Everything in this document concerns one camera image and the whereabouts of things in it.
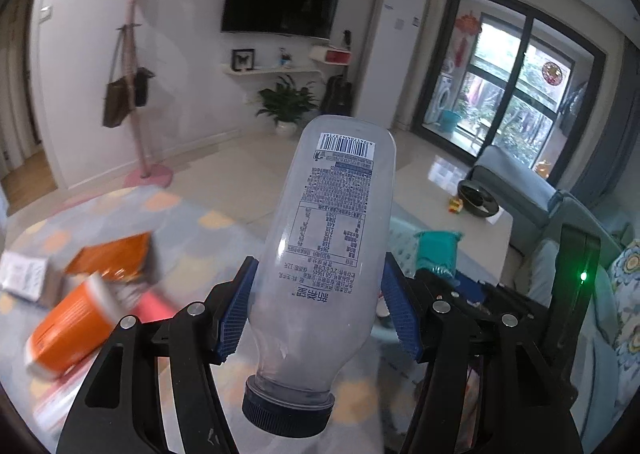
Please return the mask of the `clear plastic bottle blue cap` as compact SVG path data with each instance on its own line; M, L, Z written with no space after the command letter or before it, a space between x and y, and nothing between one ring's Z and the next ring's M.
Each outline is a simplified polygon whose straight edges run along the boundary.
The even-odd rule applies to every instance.
M242 411L265 432L326 428L334 379L374 322L395 168L378 125L322 115L300 136L248 301L258 364Z

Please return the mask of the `orange paper cup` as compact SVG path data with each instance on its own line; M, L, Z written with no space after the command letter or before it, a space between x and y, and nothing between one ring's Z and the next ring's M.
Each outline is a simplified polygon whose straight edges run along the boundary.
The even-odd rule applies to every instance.
M43 318L25 344L30 374L63 376L111 335L132 307L131 285L98 273L75 275L76 286Z

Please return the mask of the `white milk carton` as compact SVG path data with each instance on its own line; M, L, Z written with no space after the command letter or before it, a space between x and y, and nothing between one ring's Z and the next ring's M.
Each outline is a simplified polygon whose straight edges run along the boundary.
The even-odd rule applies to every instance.
M48 260L31 258L20 253L5 250L1 255L1 289L11 295L37 302L46 286Z

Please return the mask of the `orange snack bag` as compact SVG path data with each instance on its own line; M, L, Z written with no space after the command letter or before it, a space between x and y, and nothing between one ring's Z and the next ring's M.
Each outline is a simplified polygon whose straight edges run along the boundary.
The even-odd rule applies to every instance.
M83 247L64 273L70 276L99 274L104 281L130 283L144 275L151 249L150 232Z

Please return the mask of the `black round ashtray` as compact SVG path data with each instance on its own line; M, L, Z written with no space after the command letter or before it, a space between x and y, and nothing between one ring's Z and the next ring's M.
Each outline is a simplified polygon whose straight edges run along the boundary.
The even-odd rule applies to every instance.
M462 200L463 209L476 217L488 219L499 212L500 207L494 196L474 181L460 181L457 186L457 194Z

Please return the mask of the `floral sofa cushion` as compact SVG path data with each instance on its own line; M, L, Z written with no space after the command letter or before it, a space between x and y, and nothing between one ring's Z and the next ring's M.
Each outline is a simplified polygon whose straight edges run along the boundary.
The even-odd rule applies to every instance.
M633 240L610 266L618 333L614 348L618 364L616 406L626 408L639 388L640 251Z

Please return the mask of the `grey sofa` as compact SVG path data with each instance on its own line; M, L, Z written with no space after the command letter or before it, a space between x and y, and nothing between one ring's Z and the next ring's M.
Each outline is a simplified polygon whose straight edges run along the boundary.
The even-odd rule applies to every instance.
M616 406L620 372L614 339L618 323L608 271L636 239L631 219L612 199L587 208L573 194L552 187L496 146L489 146L480 154L468 177L486 188L512 215L510 243L524 257L514 285L517 291L542 305L551 301L562 227L576 226L600 240L594 295L579 332L570 374L570 382L578 391L572 416L582 448L591 453L625 411Z

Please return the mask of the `pink coat stand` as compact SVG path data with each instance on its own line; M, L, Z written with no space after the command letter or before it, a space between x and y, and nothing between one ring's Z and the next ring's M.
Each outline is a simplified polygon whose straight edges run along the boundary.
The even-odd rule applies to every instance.
M161 163L151 163L145 156L142 139L141 119L138 108L148 99L149 80L152 73L142 68L138 63L136 47L137 0L127 0L125 8L125 22L122 26L122 74L126 84L126 99L128 116L134 150L137 156L137 168L125 177L125 187L153 185L166 188L170 185L174 174L171 169Z

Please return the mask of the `black guitar case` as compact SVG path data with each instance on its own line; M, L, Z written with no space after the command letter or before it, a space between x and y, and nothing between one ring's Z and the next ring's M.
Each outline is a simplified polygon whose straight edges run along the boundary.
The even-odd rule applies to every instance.
M350 116L352 114L352 84L344 74L331 76L320 104L322 115Z

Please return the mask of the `potted green plant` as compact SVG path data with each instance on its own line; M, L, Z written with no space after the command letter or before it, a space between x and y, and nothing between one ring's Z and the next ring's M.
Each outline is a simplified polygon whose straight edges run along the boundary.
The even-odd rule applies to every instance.
M277 136L284 139L292 137L298 129L299 121L317 108L314 82L298 86L289 73L279 76L271 88L262 88L258 96L262 106L256 116L269 117L274 123Z

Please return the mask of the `glass sliding balcony door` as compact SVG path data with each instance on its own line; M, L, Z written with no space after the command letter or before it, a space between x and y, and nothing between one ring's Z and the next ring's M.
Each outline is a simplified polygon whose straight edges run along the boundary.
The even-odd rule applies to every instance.
M606 56L518 0L447 0L411 131L470 165L495 145L559 185Z

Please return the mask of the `brown hanging bag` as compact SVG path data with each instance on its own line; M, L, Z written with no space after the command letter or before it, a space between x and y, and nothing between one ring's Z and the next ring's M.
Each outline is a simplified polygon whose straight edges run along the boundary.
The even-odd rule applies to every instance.
M108 83L105 89L102 125L108 129L119 127L129 114L126 78L124 76L118 79L115 78L116 65L120 54L122 54L122 44L124 44L124 32L124 27L118 29L110 74L108 75Z

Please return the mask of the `white tall air conditioner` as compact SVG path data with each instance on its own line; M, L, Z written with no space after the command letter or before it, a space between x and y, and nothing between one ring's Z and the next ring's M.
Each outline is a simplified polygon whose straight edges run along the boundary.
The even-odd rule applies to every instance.
M421 31L427 0L378 0L354 116L390 129Z

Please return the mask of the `framed butterfly picture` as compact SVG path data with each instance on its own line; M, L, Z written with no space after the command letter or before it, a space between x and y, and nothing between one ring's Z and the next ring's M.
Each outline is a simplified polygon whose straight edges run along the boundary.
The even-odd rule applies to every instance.
M241 50L232 50L231 69L235 72L245 72L254 69L255 50L254 48L241 48Z

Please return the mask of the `black hanging bag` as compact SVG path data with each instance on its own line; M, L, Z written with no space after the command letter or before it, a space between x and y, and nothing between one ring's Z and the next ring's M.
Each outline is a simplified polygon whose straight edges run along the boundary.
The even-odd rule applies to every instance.
M149 98L149 82L155 73L148 68L139 67L134 75L134 106L144 107Z

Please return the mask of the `white wall shelf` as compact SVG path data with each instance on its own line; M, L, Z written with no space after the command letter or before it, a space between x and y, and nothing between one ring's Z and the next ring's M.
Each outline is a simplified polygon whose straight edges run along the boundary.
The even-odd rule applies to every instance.
M228 64L220 64L219 70L228 76L267 76L267 74L294 74L294 73L318 73L322 76L323 72L314 66L306 67L274 67L274 68L256 68L250 70L234 70Z

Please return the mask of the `red white wall box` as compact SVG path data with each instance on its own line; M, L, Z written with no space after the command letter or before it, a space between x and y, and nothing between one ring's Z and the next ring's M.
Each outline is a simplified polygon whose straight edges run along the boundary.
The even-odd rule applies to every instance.
M324 65L348 66L352 53L344 48L314 45L309 52L309 58Z

